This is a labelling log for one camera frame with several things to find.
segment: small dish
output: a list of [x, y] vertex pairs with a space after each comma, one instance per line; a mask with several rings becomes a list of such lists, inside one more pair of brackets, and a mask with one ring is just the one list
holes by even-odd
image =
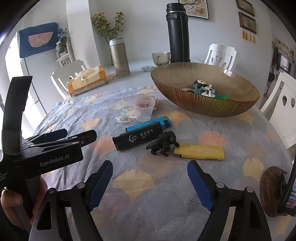
[[151, 72], [152, 70], [154, 70], [156, 67], [152, 67], [152, 66], [145, 66], [143, 68], [141, 68], [144, 72]]

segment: clear plastic container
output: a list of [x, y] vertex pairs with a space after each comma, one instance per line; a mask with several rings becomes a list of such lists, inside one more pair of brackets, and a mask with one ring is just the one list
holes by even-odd
[[145, 122], [151, 120], [155, 100], [149, 95], [137, 95], [133, 99], [136, 120]]

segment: finger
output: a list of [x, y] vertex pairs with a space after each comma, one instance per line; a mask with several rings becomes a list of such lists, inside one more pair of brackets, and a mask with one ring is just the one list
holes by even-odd
[[6, 189], [2, 191], [1, 205], [3, 207], [3, 210], [10, 222], [20, 228], [23, 228], [23, 225], [17, 214], [15, 213], [14, 207], [21, 205], [22, 202], [22, 196], [18, 193]]
[[33, 225], [34, 219], [35, 219], [35, 217], [37, 215], [38, 209], [39, 209], [39, 207], [40, 207], [40, 205], [42, 203], [42, 200], [43, 200], [46, 192], [47, 192], [47, 183], [41, 177], [40, 181], [39, 181], [39, 193], [38, 193], [38, 195], [36, 197], [36, 203], [35, 203], [35, 205], [33, 207], [33, 217], [30, 220], [31, 225]]

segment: brown woven object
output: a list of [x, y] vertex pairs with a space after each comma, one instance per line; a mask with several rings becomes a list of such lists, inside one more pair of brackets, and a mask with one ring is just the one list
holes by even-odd
[[281, 171], [282, 169], [278, 167], [270, 167], [263, 173], [260, 180], [261, 205], [265, 213], [272, 218], [278, 216], [276, 210], [280, 198], [276, 198], [274, 185]]
[[[170, 101], [185, 110], [207, 116], [238, 115], [250, 109], [259, 99], [259, 92], [250, 81], [231, 71], [207, 64], [166, 64], [154, 69], [151, 78]], [[229, 95], [229, 99], [220, 100], [181, 90], [192, 88], [197, 79], [211, 84], [216, 93]]]

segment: lighter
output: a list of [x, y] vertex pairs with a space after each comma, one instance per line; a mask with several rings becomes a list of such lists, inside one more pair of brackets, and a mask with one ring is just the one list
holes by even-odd
[[175, 147], [174, 149], [174, 156], [176, 157], [213, 161], [224, 160], [224, 150], [222, 146], [196, 145], [181, 142], [179, 144], [180, 147]]
[[162, 130], [164, 130], [165, 128], [168, 128], [168, 127], [172, 127], [172, 122], [170, 121], [170, 119], [167, 116], [163, 116], [163, 117], [159, 117], [159, 118], [156, 118], [156, 119], [153, 119], [153, 120], [142, 122], [140, 124], [136, 124], [134, 126], [126, 127], [126, 131], [127, 132], [132, 131], [132, 130], [135, 130], [137, 128], [149, 125], [149, 124], [154, 123], [154, 122], [159, 122], [161, 124]]
[[158, 138], [163, 132], [160, 122], [155, 122], [132, 131], [113, 137], [112, 140], [117, 150], [124, 150]]

